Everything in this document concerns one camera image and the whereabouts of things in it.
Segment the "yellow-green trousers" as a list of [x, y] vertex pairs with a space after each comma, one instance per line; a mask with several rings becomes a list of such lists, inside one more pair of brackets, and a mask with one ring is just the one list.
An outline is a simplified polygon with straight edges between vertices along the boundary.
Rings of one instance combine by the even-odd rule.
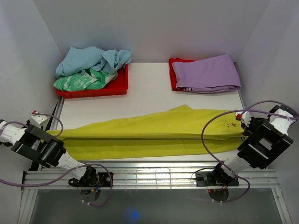
[[224, 110], [192, 109], [114, 119], [86, 126], [51, 130], [76, 160], [125, 159], [222, 153], [236, 150], [243, 129]]

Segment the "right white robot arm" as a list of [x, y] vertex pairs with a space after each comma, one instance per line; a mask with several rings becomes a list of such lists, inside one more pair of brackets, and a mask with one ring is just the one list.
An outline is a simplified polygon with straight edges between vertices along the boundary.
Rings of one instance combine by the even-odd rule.
[[299, 115], [287, 106], [275, 106], [268, 118], [255, 118], [249, 112], [237, 112], [243, 135], [247, 138], [237, 148], [238, 153], [224, 164], [218, 163], [211, 172], [216, 185], [230, 185], [236, 175], [247, 168], [264, 169], [276, 160], [291, 144], [288, 129]]

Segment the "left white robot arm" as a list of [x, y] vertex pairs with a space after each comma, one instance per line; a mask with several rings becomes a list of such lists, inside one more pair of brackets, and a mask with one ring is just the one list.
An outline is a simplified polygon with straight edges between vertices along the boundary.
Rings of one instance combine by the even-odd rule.
[[21, 128], [1, 120], [0, 143], [44, 167], [67, 171], [73, 187], [93, 187], [100, 181], [95, 168], [72, 158], [61, 140], [35, 125]]

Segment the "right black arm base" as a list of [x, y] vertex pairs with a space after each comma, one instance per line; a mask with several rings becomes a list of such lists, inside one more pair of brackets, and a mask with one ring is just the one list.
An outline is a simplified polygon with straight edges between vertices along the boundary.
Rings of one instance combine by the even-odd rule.
[[217, 175], [213, 171], [206, 171], [202, 168], [192, 173], [191, 179], [196, 182], [197, 187], [208, 187], [209, 196], [214, 201], [225, 202], [229, 197], [229, 187], [239, 186], [237, 178], [229, 177], [228, 179]]

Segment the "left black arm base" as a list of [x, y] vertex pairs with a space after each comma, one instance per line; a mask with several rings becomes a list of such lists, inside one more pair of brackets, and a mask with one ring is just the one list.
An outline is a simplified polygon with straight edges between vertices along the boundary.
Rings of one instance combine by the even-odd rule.
[[86, 170], [85, 174], [78, 180], [71, 178], [68, 184], [75, 188], [88, 188], [80, 191], [81, 198], [89, 202], [99, 199], [102, 188], [110, 188], [113, 183], [113, 173], [110, 176], [107, 172], [97, 172], [96, 170]]

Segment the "folded purple trousers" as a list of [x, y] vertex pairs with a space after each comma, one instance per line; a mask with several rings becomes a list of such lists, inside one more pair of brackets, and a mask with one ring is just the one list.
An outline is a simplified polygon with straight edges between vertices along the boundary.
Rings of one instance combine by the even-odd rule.
[[221, 93], [237, 91], [241, 82], [229, 54], [207, 59], [172, 64], [177, 78], [177, 88], [194, 93]]

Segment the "folded red garment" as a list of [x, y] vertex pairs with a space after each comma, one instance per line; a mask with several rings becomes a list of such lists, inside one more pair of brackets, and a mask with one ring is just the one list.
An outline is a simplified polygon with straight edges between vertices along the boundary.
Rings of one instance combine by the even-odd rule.
[[177, 91], [177, 92], [182, 92], [184, 91], [182, 88], [177, 88], [177, 78], [176, 78], [176, 74], [175, 71], [173, 69], [172, 64], [174, 62], [183, 62], [183, 63], [190, 63], [190, 62], [194, 62], [195, 60], [188, 60], [188, 59], [181, 59], [181, 58], [170, 58], [168, 60], [169, 62], [169, 75], [170, 75], [170, 81], [171, 81], [171, 88], [173, 91]]

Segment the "red plastic tray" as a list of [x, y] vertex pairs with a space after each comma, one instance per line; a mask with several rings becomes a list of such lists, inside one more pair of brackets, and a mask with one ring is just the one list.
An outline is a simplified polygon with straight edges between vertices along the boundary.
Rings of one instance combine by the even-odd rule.
[[118, 77], [109, 82], [103, 89], [100, 90], [86, 90], [86, 91], [60, 91], [56, 90], [56, 94], [64, 99], [73, 98], [95, 98], [103, 96], [126, 95], [129, 88], [128, 84], [128, 64], [125, 68], [118, 70]]

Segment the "green white patterned garment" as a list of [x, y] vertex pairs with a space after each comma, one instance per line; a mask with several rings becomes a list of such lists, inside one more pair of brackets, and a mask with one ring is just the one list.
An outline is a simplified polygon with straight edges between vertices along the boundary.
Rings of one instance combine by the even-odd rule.
[[118, 77], [118, 72], [113, 74], [93, 69], [85, 70], [83, 73], [76, 73], [58, 78], [53, 86], [60, 91], [87, 91], [103, 89], [108, 83]]

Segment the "light blue garment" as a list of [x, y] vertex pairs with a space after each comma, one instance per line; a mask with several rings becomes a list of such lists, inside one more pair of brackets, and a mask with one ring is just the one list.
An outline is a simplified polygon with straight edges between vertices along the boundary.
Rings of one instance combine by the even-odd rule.
[[65, 77], [88, 69], [113, 74], [131, 61], [132, 52], [128, 50], [105, 51], [97, 47], [85, 49], [71, 47], [56, 68], [55, 77]]

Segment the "aluminium rail frame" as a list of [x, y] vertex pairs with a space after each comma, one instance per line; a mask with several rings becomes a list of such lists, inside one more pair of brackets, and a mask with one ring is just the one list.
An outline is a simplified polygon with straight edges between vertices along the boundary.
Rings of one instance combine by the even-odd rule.
[[273, 169], [247, 169], [238, 186], [227, 188], [229, 202], [212, 200], [216, 187], [198, 187], [195, 171], [212, 161], [106, 161], [112, 189], [85, 194], [68, 186], [25, 189], [21, 224], [289, 224], [288, 210]]

